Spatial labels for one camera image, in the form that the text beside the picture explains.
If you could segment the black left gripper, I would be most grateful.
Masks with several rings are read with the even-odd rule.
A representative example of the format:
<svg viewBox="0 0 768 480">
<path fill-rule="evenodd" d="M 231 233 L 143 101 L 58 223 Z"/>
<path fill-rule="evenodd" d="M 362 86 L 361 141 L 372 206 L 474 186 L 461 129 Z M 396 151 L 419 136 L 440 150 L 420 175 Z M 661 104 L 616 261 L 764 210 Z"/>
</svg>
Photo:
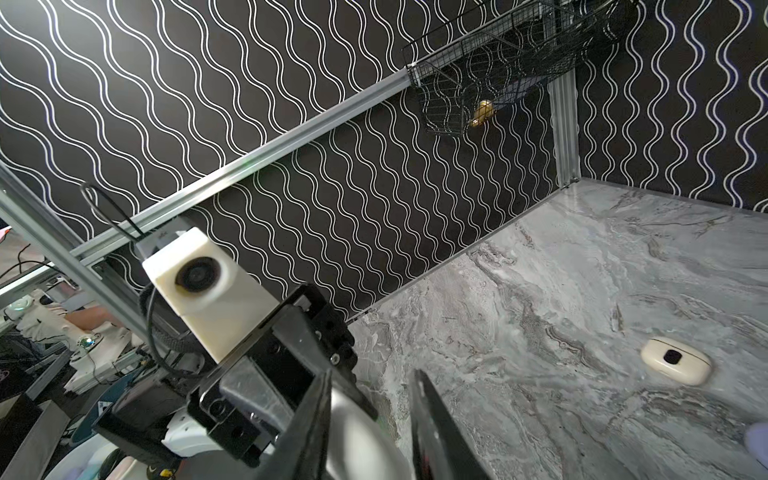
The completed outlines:
<svg viewBox="0 0 768 480">
<path fill-rule="evenodd" d="M 378 412 L 357 388 L 355 340 L 342 314 L 314 284 L 291 292 L 195 387 L 188 413 L 225 452 L 250 467 L 285 431 L 315 377 L 333 385 L 372 420 Z"/>
</svg>

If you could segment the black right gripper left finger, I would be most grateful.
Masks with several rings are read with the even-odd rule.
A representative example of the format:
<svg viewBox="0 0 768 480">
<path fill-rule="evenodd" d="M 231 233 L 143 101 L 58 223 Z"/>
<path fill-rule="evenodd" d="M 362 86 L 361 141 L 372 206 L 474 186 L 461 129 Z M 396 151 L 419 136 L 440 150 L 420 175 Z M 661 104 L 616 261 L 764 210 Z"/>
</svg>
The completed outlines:
<svg viewBox="0 0 768 480">
<path fill-rule="evenodd" d="M 259 468 L 258 479 L 328 479 L 333 373 L 315 377 L 291 417 L 275 389 L 268 385 L 258 396 L 259 414 L 278 426 L 274 451 Z"/>
</svg>

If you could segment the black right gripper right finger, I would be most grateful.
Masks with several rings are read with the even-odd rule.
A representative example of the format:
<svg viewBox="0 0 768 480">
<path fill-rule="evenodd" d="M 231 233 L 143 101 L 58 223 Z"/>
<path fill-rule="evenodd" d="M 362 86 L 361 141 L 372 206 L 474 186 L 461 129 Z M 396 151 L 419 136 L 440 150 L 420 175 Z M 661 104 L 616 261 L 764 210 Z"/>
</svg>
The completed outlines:
<svg viewBox="0 0 768 480">
<path fill-rule="evenodd" d="M 423 370 L 411 372 L 409 401 L 416 479 L 490 479 Z"/>
</svg>

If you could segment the white round earbud case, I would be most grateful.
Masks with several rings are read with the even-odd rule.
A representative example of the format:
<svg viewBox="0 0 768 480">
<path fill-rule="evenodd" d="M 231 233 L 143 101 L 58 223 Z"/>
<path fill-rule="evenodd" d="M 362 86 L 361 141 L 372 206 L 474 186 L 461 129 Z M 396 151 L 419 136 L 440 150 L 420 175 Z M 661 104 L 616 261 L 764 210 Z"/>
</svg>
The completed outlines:
<svg viewBox="0 0 768 480">
<path fill-rule="evenodd" d="M 326 470 L 333 479 L 413 479 L 395 442 L 355 402 L 334 387 Z"/>
</svg>

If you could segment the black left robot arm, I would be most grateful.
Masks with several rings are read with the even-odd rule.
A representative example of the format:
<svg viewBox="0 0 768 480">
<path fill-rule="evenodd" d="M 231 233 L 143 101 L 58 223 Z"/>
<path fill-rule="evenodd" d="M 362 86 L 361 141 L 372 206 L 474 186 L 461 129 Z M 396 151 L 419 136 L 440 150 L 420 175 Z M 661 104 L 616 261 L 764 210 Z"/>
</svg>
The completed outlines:
<svg viewBox="0 0 768 480">
<path fill-rule="evenodd" d="M 266 463 L 315 376 L 333 371 L 334 387 L 376 420 L 356 386 L 358 357 L 344 318 L 312 284 L 303 284 L 259 316 L 235 348 L 196 379 L 157 371 L 99 414 L 94 431 L 124 455 L 156 469 L 180 466 L 185 453 L 163 443 L 183 413 L 204 438 L 249 467 Z"/>
</svg>

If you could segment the small brass object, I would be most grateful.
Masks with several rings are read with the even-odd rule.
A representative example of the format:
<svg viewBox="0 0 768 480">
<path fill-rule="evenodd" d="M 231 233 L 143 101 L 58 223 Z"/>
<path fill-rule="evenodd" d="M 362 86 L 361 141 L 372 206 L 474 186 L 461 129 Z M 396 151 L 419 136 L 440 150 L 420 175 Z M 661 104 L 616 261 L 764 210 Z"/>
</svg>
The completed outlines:
<svg viewBox="0 0 768 480">
<path fill-rule="evenodd" d="M 479 127 L 495 114 L 495 107 L 490 100 L 481 100 L 469 122 L 470 127 Z"/>
</svg>

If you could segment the purple round earbud case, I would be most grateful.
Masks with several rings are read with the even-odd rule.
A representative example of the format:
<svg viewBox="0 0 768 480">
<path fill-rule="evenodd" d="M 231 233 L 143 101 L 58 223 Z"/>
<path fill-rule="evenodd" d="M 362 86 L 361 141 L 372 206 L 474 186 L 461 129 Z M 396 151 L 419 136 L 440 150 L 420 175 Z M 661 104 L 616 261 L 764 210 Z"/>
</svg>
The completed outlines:
<svg viewBox="0 0 768 480">
<path fill-rule="evenodd" d="M 744 445 L 749 454 L 768 469 L 768 423 L 755 423 L 744 434 Z"/>
</svg>

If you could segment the cream earbud charging case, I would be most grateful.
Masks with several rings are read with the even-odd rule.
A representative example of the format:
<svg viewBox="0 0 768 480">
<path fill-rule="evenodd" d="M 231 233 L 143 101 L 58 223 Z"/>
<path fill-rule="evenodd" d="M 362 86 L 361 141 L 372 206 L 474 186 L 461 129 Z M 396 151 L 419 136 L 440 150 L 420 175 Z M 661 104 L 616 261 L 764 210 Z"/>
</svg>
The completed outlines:
<svg viewBox="0 0 768 480">
<path fill-rule="evenodd" d="M 649 339 L 640 355 L 652 370 L 687 386 L 703 385 L 713 371 L 706 354 L 668 337 Z"/>
</svg>

